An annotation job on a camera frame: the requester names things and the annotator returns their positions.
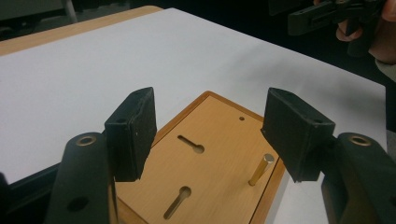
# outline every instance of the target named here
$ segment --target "screw hole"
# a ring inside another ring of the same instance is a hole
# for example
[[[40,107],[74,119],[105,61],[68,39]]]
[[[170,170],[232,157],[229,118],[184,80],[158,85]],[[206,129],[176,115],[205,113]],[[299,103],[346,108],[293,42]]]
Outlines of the screw hole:
[[[356,135],[350,136],[349,141],[351,141],[355,145],[362,146],[362,147],[368,147],[371,145],[370,140],[368,140],[365,137],[356,136]]]
[[[95,141],[96,141],[96,137],[89,135],[89,136],[80,137],[77,140],[76,144],[80,147],[85,147],[85,146],[88,146],[88,145],[94,143]]]
[[[67,205],[67,210],[70,212],[79,212],[87,206],[88,202],[87,197],[75,198]]]

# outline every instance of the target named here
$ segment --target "brass pin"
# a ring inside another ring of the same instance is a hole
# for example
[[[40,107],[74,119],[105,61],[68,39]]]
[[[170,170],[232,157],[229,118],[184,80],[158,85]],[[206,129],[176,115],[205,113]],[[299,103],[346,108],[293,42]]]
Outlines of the brass pin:
[[[259,166],[256,168],[256,171],[254,172],[253,176],[250,178],[248,181],[250,186],[255,186],[257,181],[262,177],[262,175],[265,173],[265,171],[270,168],[271,163],[274,162],[274,157],[271,154],[265,154],[262,157],[262,160],[260,161]]]

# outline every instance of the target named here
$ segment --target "wooden edge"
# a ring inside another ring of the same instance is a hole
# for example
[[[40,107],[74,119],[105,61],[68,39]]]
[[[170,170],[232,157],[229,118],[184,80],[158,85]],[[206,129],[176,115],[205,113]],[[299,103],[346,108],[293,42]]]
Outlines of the wooden edge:
[[[272,202],[276,196],[276,192],[279,188],[284,173],[285,165],[279,158],[276,162],[276,167],[271,174],[270,181],[268,181],[264,193],[260,198],[259,204],[256,207],[256,211],[254,211],[253,217],[250,220],[250,224],[265,223],[265,219],[267,219],[268,212],[270,211]]]
[[[72,35],[79,35],[118,22],[128,21],[130,19],[148,15],[161,10],[163,9],[155,6],[138,7],[89,21],[82,21],[32,35],[25,35],[18,38],[1,41],[0,56],[44,45]]]
[[[215,99],[222,101],[224,104],[232,106],[233,108],[251,116],[252,118],[263,122],[262,116],[250,110],[247,110],[241,105],[238,105],[214,93],[213,91],[205,91],[157,132],[152,146],[154,147],[158,142],[160,142],[161,139],[163,139],[169,132],[171,132],[184,118],[186,118],[199,104],[201,104],[209,96],[212,96]],[[270,180],[268,181],[268,184],[264,189],[262,197],[259,200],[259,203],[256,207],[252,219],[250,220],[250,223],[262,224],[265,221],[268,212],[270,210],[272,201],[274,200],[277,189],[280,185],[280,181],[282,180],[282,176],[284,172],[285,172],[285,166],[283,164],[283,161],[281,159],[278,159],[276,162],[276,167],[271,173]],[[128,205],[126,205],[122,201],[122,199],[119,198],[118,201],[119,201],[119,215],[121,217],[121,220],[123,220],[125,224],[147,223],[134,210],[132,210]]]
[[[243,113],[245,113],[245,114],[247,114],[247,115],[253,117],[254,119],[259,120],[260,122],[263,122],[263,121],[264,121],[264,119],[263,119],[262,116],[260,116],[260,115],[258,115],[258,114],[256,114],[256,113],[254,113],[254,112],[252,112],[252,111],[250,111],[250,110],[248,110],[248,109],[242,107],[241,105],[238,105],[238,104],[236,104],[236,103],[230,101],[229,99],[224,98],[224,97],[222,97],[222,96],[220,96],[220,95],[214,93],[213,91],[206,91],[206,92],[207,92],[207,94],[209,94],[210,96],[212,96],[212,97],[214,97],[214,98],[216,98],[216,99],[222,101],[224,104],[230,105],[230,106],[232,106],[233,108],[235,108],[235,109],[237,109],[237,110],[239,110],[239,111],[242,111]]]
[[[117,209],[119,213],[119,223],[122,224],[148,224],[141,216],[132,210],[120,198],[117,199]]]

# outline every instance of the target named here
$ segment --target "white sheet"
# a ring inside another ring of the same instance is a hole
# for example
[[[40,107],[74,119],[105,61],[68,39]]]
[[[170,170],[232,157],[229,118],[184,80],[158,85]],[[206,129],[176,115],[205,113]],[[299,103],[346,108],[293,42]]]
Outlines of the white sheet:
[[[10,183],[59,162],[70,138],[101,132],[147,86],[159,129],[207,90],[263,114],[276,87],[335,121],[335,135],[362,133],[386,147],[384,87],[176,9],[0,57],[0,68],[0,171]],[[320,183],[284,179],[268,221],[327,223]]]

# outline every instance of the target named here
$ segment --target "table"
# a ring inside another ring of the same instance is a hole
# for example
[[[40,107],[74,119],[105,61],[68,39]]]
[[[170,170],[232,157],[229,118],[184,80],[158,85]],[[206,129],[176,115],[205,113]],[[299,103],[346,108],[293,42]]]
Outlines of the table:
[[[332,119],[335,135],[362,133],[386,148],[383,86],[173,8],[25,36],[0,51],[0,170],[11,183],[59,162],[68,139],[101,132],[129,92],[147,86],[159,129],[204,91],[263,114],[276,87]],[[284,175],[267,222],[327,223],[319,184]]]

